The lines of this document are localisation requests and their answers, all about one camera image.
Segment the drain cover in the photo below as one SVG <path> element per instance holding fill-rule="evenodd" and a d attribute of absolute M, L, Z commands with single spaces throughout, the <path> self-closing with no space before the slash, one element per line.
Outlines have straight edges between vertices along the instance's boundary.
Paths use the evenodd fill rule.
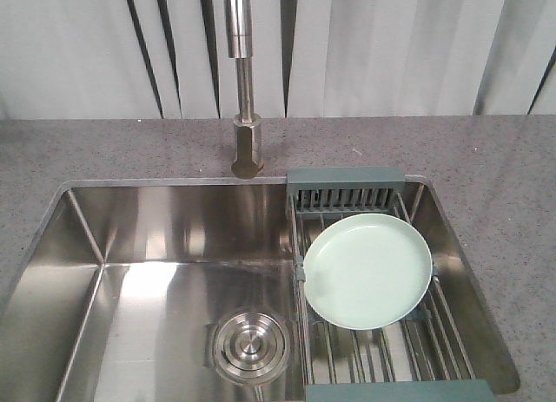
<path fill-rule="evenodd" d="M 215 364 L 226 379 L 259 385 L 277 377 L 288 359 L 288 335 L 264 313 L 239 313 L 215 336 Z"/>

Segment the light green plate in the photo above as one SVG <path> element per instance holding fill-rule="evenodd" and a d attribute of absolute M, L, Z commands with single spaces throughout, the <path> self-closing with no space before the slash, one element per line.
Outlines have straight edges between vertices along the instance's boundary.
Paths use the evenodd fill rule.
<path fill-rule="evenodd" d="M 324 230 L 305 260 L 305 294 L 325 320 L 353 330 L 400 320 L 419 303 L 433 260 L 420 233 L 384 214 L 358 214 Z"/>

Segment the speckled stone countertop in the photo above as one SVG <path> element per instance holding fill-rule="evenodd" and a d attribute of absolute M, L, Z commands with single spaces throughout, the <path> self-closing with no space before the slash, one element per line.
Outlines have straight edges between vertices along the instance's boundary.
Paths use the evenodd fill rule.
<path fill-rule="evenodd" d="M 521 377 L 556 395 L 556 116 L 267 120 L 265 168 L 396 165 L 431 179 Z M 58 187 L 232 176 L 227 120 L 0 122 L 0 305 Z"/>

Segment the white backdrop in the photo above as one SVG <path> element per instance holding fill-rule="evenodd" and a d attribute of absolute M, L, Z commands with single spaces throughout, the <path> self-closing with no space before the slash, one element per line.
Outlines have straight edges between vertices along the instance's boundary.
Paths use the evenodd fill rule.
<path fill-rule="evenodd" d="M 0 0 L 0 117 L 233 116 L 223 0 L 132 3 L 135 27 L 128 0 Z M 265 117 L 286 114 L 280 4 L 252 0 Z M 556 114 L 555 30 L 556 0 L 297 0 L 288 116 Z"/>

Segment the faucet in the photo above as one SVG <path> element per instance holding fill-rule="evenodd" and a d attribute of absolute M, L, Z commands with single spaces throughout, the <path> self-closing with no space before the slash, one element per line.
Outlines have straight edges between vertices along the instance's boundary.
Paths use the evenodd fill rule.
<path fill-rule="evenodd" d="M 228 56 L 235 59 L 237 100 L 240 113 L 234 117 L 237 146 L 232 172 L 238 178 L 252 179 L 262 169 L 261 118 L 255 114 L 251 57 L 251 3 L 249 0 L 224 0 Z"/>

